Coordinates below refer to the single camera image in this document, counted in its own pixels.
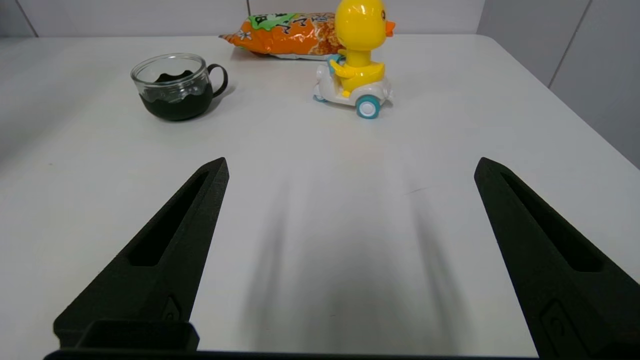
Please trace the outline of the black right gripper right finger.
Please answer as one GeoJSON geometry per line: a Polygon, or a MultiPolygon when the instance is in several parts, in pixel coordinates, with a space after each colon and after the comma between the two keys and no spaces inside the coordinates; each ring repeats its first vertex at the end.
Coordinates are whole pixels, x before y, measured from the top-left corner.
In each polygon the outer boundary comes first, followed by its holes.
{"type": "Polygon", "coordinates": [[[541,359],[637,360],[640,287],[508,167],[474,172],[541,359]]]}

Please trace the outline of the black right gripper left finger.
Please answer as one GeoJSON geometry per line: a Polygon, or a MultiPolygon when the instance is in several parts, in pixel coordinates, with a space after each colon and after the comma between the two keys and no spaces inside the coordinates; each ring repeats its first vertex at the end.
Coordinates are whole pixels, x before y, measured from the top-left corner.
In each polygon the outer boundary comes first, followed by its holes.
{"type": "Polygon", "coordinates": [[[183,183],[55,319],[62,348],[96,321],[189,321],[229,178],[220,157],[183,183]]]}

